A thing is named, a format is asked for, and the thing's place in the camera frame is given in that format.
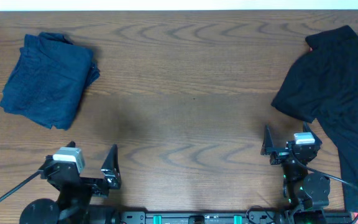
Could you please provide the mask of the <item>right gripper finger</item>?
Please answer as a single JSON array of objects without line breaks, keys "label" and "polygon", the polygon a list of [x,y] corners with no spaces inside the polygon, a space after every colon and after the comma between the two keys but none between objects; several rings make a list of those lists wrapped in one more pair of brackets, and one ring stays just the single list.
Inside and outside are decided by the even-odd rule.
[{"label": "right gripper finger", "polygon": [[304,133],[311,133],[315,139],[315,143],[320,143],[321,140],[319,137],[317,137],[317,135],[311,130],[311,128],[309,127],[308,123],[306,121],[303,122],[303,132]]},{"label": "right gripper finger", "polygon": [[275,147],[273,144],[272,136],[270,133],[269,126],[266,124],[264,127],[264,140],[262,143],[262,148],[260,154],[265,155],[271,155],[275,151]]}]

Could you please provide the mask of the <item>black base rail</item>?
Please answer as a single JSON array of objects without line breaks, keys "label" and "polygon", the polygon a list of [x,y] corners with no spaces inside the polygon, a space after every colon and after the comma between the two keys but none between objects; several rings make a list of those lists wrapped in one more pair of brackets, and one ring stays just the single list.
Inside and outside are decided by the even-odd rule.
[{"label": "black base rail", "polygon": [[353,221],[348,212],[283,212],[250,210],[237,213],[123,212],[120,224],[344,224]]}]

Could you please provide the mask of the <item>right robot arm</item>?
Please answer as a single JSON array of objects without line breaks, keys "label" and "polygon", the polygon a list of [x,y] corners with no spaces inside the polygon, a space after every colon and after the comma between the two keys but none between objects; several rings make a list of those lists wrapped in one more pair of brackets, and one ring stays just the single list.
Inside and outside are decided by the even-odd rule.
[{"label": "right robot arm", "polygon": [[271,165],[283,169],[283,196],[289,209],[274,215],[274,223],[326,223],[323,208],[329,205],[330,179],[318,172],[308,172],[307,164],[320,150],[322,142],[307,123],[303,131],[285,147],[275,147],[268,126],[264,128],[261,155],[270,157]]}]

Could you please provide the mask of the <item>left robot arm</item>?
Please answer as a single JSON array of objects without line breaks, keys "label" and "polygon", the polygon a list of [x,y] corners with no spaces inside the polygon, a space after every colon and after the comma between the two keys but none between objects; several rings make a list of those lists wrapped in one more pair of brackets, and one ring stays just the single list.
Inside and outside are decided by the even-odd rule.
[{"label": "left robot arm", "polygon": [[112,145],[101,166],[103,178],[82,177],[84,168],[82,150],[73,141],[48,155],[39,168],[39,175],[59,191],[58,199],[41,198],[31,202],[22,211],[19,222],[120,223],[121,215],[115,208],[90,204],[93,197],[107,198],[111,190],[121,188],[117,146]]}]

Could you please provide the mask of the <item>black garment pile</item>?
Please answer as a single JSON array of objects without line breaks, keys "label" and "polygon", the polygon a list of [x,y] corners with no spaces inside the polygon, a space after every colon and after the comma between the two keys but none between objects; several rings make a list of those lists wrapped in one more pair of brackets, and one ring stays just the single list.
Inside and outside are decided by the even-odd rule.
[{"label": "black garment pile", "polygon": [[343,26],[305,41],[311,50],[290,67],[272,106],[318,120],[338,149],[342,179],[358,186],[358,35]]}]

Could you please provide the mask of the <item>folded navy blue garment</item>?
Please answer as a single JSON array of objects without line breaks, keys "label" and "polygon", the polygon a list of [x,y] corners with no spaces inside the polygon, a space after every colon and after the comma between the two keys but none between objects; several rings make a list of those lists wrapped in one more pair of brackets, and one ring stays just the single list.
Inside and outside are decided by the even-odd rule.
[{"label": "folded navy blue garment", "polygon": [[100,77],[100,69],[98,68],[98,65],[96,61],[91,63],[91,66],[89,68],[84,89],[87,89],[93,82],[95,82]]}]

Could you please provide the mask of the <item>navy blue shorts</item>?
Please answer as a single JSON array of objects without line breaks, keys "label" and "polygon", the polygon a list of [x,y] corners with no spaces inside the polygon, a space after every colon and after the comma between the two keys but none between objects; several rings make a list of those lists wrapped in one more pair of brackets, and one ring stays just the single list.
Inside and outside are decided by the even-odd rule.
[{"label": "navy blue shorts", "polygon": [[94,52],[63,34],[27,34],[2,91],[0,107],[48,129],[71,127]]}]

